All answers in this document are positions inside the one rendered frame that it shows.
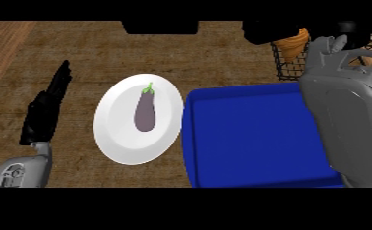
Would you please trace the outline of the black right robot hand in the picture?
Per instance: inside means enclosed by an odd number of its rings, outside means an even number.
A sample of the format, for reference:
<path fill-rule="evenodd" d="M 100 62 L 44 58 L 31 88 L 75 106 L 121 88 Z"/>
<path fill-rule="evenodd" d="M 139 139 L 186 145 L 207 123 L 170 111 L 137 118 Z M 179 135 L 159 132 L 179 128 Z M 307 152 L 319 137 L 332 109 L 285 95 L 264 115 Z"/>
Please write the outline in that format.
<path fill-rule="evenodd" d="M 307 29 L 311 39 L 345 34 L 353 47 L 366 45 L 369 41 L 370 29 L 362 21 L 242 21 L 244 38 L 255 45 L 297 36 L 301 28 Z"/>

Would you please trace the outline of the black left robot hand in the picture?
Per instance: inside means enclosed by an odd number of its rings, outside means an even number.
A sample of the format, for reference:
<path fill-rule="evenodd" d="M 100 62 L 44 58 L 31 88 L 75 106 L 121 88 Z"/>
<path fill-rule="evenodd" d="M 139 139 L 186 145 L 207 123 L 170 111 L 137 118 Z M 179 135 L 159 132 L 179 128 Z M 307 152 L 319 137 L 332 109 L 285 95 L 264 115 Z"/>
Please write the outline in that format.
<path fill-rule="evenodd" d="M 19 145 L 50 141 L 58 123 L 59 106 L 71 79 L 69 62 L 63 61 L 53 74 L 47 90 L 40 92 L 28 105 Z"/>

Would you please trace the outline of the golden brown croissant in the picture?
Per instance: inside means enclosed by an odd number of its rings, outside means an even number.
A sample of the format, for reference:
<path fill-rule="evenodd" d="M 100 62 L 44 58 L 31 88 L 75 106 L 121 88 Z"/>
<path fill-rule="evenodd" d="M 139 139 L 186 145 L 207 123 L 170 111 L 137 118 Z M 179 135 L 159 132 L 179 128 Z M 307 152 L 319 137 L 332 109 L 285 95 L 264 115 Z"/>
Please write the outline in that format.
<path fill-rule="evenodd" d="M 301 52 L 304 51 L 308 38 L 308 31 L 306 28 L 301 28 L 297 36 L 273 42 L 282 51 L 282 56 L 286 62 L 292 62 L 300 56 Z"/>

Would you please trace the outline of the blue tray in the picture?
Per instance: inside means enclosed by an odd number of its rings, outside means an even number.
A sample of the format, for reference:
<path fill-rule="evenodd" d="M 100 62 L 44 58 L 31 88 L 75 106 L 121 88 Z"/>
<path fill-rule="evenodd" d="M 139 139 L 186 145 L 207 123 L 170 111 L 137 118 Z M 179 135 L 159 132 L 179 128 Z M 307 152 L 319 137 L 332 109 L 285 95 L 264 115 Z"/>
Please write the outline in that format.
<path fill-rule="evenodd" d="M 295 83 L 192 90 L 182 147 L 195 188 L 342 186 Z"/>

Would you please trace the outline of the white oval plate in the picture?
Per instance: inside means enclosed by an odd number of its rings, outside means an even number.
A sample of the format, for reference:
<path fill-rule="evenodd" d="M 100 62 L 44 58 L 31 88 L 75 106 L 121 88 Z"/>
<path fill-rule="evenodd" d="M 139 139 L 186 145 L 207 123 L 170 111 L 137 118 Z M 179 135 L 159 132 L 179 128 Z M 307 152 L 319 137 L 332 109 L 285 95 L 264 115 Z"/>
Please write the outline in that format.
<path fill-rule="evenodd" d="M 155 126 L 136 128 L 140 94 L 153 90 Z M 183 99 L 173 82 L 155 74 L 124 78 L 106 91 L 96 108 L 93 133 L 103 154 L 118 163 L 139 165 L 152 161 L 171 147 L 182 128 Z"/>

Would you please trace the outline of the purple eggplant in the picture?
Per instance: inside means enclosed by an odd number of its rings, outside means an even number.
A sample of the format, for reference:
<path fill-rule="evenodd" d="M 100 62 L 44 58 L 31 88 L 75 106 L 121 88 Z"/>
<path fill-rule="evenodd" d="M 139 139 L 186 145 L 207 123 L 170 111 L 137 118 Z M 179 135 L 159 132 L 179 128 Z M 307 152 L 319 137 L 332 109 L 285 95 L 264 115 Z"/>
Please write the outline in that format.
<path fill-rule="evenodd" d="M 155 126 L 153 89 L 152 84 L 140 91 L 134 114 L 134 124 L 140 132 L 149 132 Z"/>

